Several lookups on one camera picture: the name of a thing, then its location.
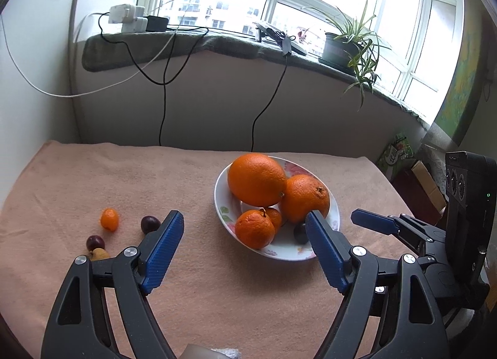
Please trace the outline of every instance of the window sill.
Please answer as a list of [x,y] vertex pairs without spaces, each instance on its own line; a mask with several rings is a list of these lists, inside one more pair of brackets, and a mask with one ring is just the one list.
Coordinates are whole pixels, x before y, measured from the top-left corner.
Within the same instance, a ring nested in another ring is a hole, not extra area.
[[[202,30],[178,32],[172,56],[187,55],[197,41],[200,32],[202,32]],[[106,38],[111,41],[126,41],[135,60],[138,63],[146,63],[157,55],[171,35],[172,32],[143,32],[112,34],[107,35]],[[168,46],[156,60],[166,59],[169,56],[170,49],[171,48]],[[211,31],[199,41],[193,50],[193,53],[202,51],[211,51],[235,58],[260,58],[273,63],[285,63],[285,59],[278,46],[265,42],[259,43],[252,38],[247,38],[242,35]],[[109,44],[103,41],[100,38],[100,35],[94,35],[86,41],[83,50],[82,63],[84,69],[89,72],[102,72],[132,65],[129,55],[123,45]],[[319,63],[317,58],[312,55],[302,56],[292,53],[291,57],[288,59],[288,65],[326,75],[340,80],[347,85],[355,81],[354,76]],[[394,98],[390,93],[387,93],[382,89],[374,89],[373,93],[377,97],[384,99],[392,105],[397,105],[403,111],[416,117],[426,129],[429,127],[415,111],[407,107],[403,102]]]

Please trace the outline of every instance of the plate rim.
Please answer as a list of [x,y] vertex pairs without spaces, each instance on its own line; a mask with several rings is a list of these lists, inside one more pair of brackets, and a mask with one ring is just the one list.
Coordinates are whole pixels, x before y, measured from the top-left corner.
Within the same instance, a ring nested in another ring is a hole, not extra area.
[[[294,164],[302,169],[304,169],[305,171],[311,173],[315,178],[317,178],[319,181],[321,181],[321,179],[319,179],[314,173],[312,173],[310,170],[308,170],[307,168],[305,167],[302,167],[300,164],[297,164],[297,163],[294,163],[293,161],[290,161],[290,160],[287,160],[287,159],[284,159],[283,157],[277,157],[277,156],[269,156],[268,157],[272,158],[272,159],[278,159],[278,160],[283,160],[283,161],[287,161],[288,163],[291,163],[291,164]],[[242,243],[238,237],[236,237],[235,235],[233,235],[229,228],[227,227],[227,225],[225,224],[223,218],[221,217],[221,213],[219,211],[219,206],[217,204],[217,200],[216,200],[216,190],[217,190],[217,187],[218,187],[218,183],[219,183],[219,180],[221,179],[221,176],[223,175],[223,173],[229,168],[231,167],[231,164],[232,163],[229,163],[225,168],[223,168],[221,170],[221,172],[219,173],[218,175],[218,178],[216,180],[216,183],[214,184],[214,207],[216,209],[216,213],[218,215],[218,218],[221,222],[221,224],[223,225],[223,227],[226,229],[226,231],[228,232],[228,234],[230,236],[232,236],[236,241],[238,241],[240,244],[242,244],[245,248],[248,248],[249,250],[252,250],[254,252],[256,252],[257,254],[259,255],[262,255],[263,257],[267,257],[267,258],[272,258],[274,260],[279,260],[279,261],[291,261],[291,262],[299,262],[299,261],[307,261],[307,260],[312,260],[316,257],[316,255],[314,255],[313,257],[302,257],[301,259],[292,259],[292,258],[284,258],[284,257],[279,257],[279,256],[271,256],[271,255],[268,255],[268,254],[264,254],[264,252],[261,252],[260,250],[256,250],[254,248],[251,248],[251,247],[248,247],[246,246],[244,243]],[[338,203],[336,202],[336,199],[335,197],[333,196],[332,192],[330,191],[330,189],[328,188],[328,186],[323,182],[321,181],[321,183],[326,187],[326,189],[328,190],[328,193],[330,194],[330,196],[333,198],[333,200],[335,201],[335,204],[336,204],[336,211],[338,213],[338,222],[339,222],[339,230],[340,230],[340,210],[339,210],[339,206],[338,206]]]

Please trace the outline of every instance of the blue rubber pad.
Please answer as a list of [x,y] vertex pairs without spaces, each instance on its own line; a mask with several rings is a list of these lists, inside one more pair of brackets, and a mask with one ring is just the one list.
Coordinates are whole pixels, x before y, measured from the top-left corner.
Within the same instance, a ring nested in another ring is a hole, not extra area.
[[334,230],[331,229],[325,219],[322,219],[322,222],[314,212],[309,213],[306,217],[307,237],[317,255],[328,283],[331,287],[337,288],[340,293],[344,293],[349,288],[349,282],[345,277],[344,262],[323,226],[329,227],[328,231],[334,232]]
[[185,221],[183,215],[178,213],[149,255],[145,278],[141,285],[145,293],[149,294],[153,289],[161,285],[184,230]]
[[397,234],[399,231],[399,228],[396,226],[393,219],[368,212],[367,210],[356,209],[350,215],[350,220],[358,226],[386,234],[387,236],[390,234]]

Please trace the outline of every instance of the camera lens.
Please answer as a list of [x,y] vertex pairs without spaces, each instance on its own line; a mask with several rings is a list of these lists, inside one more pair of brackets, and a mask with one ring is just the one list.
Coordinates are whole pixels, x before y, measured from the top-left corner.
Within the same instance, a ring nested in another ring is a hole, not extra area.
[[457,178],[456,171],[452,171],[452,175],[450,176],[450,188],[452,189],[452,193],[456,195],[456,186],[457,186]]
[[457,190],[459,191],[459,198],[460,199],[464,198],[464,177],[462,175],[459,177]]

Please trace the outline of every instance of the potted plant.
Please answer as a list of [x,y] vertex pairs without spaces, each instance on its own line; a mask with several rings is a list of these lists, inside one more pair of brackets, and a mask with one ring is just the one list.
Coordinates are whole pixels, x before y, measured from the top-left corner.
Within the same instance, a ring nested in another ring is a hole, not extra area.
[[372,15],[367,19],[365,18],[368,0],[364,5],[360,20],[357,18],[351,19],[338,9],[344,21],[340,22],[314,7],[307,8],[321,13],[330,25],[339,30],[340,34],[326,33],[325,48],[319,61],[355,76],[355,82],[349,85],[344,93],[358,85],[361,92],[362,107],[364,103],[364,87],[369,86],[372,91],[373,85],[378,78],[376,68],[380,58],[380,48],[389,49],[380,44],[376,32],[366,27],[376,17]]

